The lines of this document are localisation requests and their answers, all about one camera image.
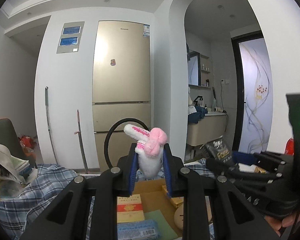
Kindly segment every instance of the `stuffed bunny toy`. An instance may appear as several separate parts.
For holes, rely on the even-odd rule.
[[[123,130],[137,140],[135,151],[138,154],[139,167],[147,179],[153,179],[162,167],[163,146],[167,142],[166,133],[160,128],[147,131],[132,124],[127,124]]]

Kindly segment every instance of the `blue plaid blanket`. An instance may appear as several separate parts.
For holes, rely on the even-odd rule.
[[[214,175],[205,167],[205,159],[198,160],[200,164],[187,165],[203,176]],[[76,177],[74,171],[55,164],[38,165],[38,177],[22,191],[20,196],[11,200],[0,201],[0,224],[12,240],[18,240],[38,215],[54,200],[54,198]],[[164,178],[163,169],[155,179]],[[141,171],[137,172],[136,181],[146,180]],[[88,219],[86,240],[89,240],[90,225],[94,198],[92,198]],[[214,240],[213,228],[210,229],[210,239]]]

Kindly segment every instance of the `refrigerator door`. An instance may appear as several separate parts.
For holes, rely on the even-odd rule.
[[[119,120],[124,118],[136,118],[150,127],[150,103],[145,104],[116,104],[116,105],[94,105],[93,126],[95,132],[108,132]],[[116,129],[123,131],[123,123]]]
[[[108,165],[106,164],[106,159],[104,155],[104,143],[106,135],[107,133],[100,133],[95,135],[97,155],[101,172],[104,172],[108,169]],[[135,142],[137,141],[126,135],[124,132],[114,132],[111,135],[108,153],[113,166],[117,165],[120,157],[129,154],[131,143]]]
[[[150,37],[143,30],[140,23],[99,22],[93,103],[150,101]]]

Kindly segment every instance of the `chair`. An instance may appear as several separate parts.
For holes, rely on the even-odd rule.
[[[20,145],[16,131],[10,119],[0,119],[0,144],[7,147],[12,156],[22,160],[28,160],[32,167],[35,167],[35,158],[27,156]]]

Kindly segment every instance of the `round wooden object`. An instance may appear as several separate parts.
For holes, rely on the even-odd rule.
[[[177,228],[182,230],[182,228],[183,228],[183,204],[180,207],[178,207],[178,209],[174,213],[174,223],[176,224]]]

